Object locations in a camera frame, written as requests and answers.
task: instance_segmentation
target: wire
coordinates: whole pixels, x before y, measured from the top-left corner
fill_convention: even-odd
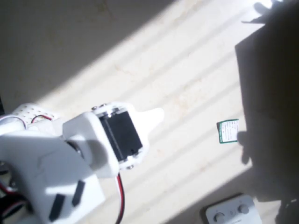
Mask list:
[[[9,215],[14,214],[14,212],[18,211],[20,206],[23,206],[26,204],[26,201],[18,201],[10,205],[3,213],[2,218],[6,218]]]
[[[36,118],[38,118],[38,117],[43,117],[43,118],[46,118],[46,119],[48,119],[48,120],[52,120],[52,118],[50,118],[50,117],[48,117],[48,116],[46,116],[46,115],[42,115],[42,114],[40,114],[40,115],[35,116],[35,117],[32,119],[31,123],[33,124],[33,123],[34,123],[34,120],[35,120]]]
[[[19,116],[15,116],[15,115],[4,115],[3,117],[0,118],[0,122],[3,121],[3,120],[5,120],[5,119],[7,119],[7,118],[17,118],[17,119],[19,119],[23,123],[25,129],[27,129],[26,122],[22,118],[20,118]]]
[[[7,195],[17,194],[16,190],[12,187],[6,186],[6,184],[0,179],[0,190]]]
[[[120,173],[117,175],[115,180],[116,180],[116,185],[117,185],[117,189],[118,189],[118,193],[120,195],[120,201],[121,201],[120,212],[119,212],[119,215],[117,217],[115,224],[120,224],[122,221],[122,218],[123,218],[123,214],[125,213],[125,192],[123,189]]]

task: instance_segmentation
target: green sd card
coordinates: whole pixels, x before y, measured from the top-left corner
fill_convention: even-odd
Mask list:
[[[239,131],[239,119],[224,120],[217,123],[219,142],[230,143],[237,142],[237,134]]]

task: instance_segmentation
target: white pointed tip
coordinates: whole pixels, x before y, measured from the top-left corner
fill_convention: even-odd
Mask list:
[[[150,111],[142,112],[143,129],[150,133],[164,120],[164,110],[156,108]]]

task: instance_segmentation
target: knob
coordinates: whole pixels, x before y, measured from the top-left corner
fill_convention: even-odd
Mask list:
[[[221,212],[218,212],[215,217],[214,217],[215,221],[217,223],[224,223],[224,214]]]
[[[243,214],[247,214],[249,212],[249,208],[245,204],[241,204],[238,208],[238,211]]]

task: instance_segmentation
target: black rubber pad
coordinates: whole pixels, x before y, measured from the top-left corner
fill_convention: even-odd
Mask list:
[[[85,186],[85,182],[78,181],[74,197],[71,201],[74,207],[76,207],[81,201],[81,196],[83,194],[84,186]]]
[[[56,194],[54,203],[52,205],[52,209],[49,215],[49,220],[51,222],[54,222],[55,220],[57,220],[59,218],[62,206],[64,204],[64,199],[65,196],[61,195],[61,194]]]

